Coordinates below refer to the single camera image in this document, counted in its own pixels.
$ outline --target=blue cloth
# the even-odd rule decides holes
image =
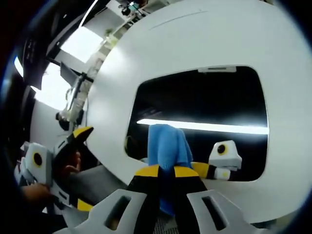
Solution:
[[[160,200],[160,208],[169,215],[174,215],[170,199],[166,199],[166,191],[170,188],[168,180],[170,172],[176,165],[191,168],[193,156],[190,146],[181,129],[166,124],[155,124],[148,132],[148,164],[159,164],[164,172],[162,181],[164,194]]]

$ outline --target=blue towel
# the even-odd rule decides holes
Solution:
[[[179,165],[191,168],[193,161],[190,146],[183,131],[166,124],[155,124],[149,127],[147,154],[148,164],[150,166],[159,164],[164,172],[163,191],[171,187],[168,176],[173,167]],[[162,197],[161,210],[174,216],[170,199],[166,199],[167,194],[162,194]]]

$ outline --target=white robot part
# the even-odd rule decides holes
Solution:
[[[31,143],[22,161],[23,175],[29,177],[31,174],[36,182],[51,186],[52,159],[53,155],[46,147]]]
[[[237,171],[241,168],[242,158],[238,155],[232,140],[217,142],[209,156],[209,164],[218,168]]]

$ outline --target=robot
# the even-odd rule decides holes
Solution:
[[[36,143],[28,147],[21,161],[22,176],[29,183],[50,187],[56,203],[89,211],[88,219],[56,234],[148,234],[153,233],[159,212],[162,170],[159,165],[136,172],[127,189],[118,189],[92,206],[72,196],[54,177],[55,165],[82,144],[92,127],[75,130],[52,150]],[[231,171],[241,167],[241,157],[233,141],[218,142],[211,152],[209,164],[193,162],[193,168],[175,166],[171,175],[175,220],[181,234],[270,233],[244,221],[240,209],[217,191],[208,191],[201,177],[229,179]]]

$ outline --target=yellow stripe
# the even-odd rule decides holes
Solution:
[[[92,208],[93,208],[93,206],[91,206],[88,203],[85,203],[84,201],[78,199],[77,209],[79,211],[90,211]]]
[[[74,130],[73,135],[75,138],[77,138],[81,133],[89,130],[90,128],[92,128],[92,127],[78,128],[78,129]]]
[[[175,166],[175,177],[193,177],[198,176],[198,173],[188,167]]]
[[[208,169],[209,169],[209,164],[203,163],[203,162],[192,162],[192,167],[194,171],[196,171],[201,178],[206,178]]]
[[[142,169],[136,172],[136,176],[149,176],[149,177],[158,177],[159,165],[143,167]]]

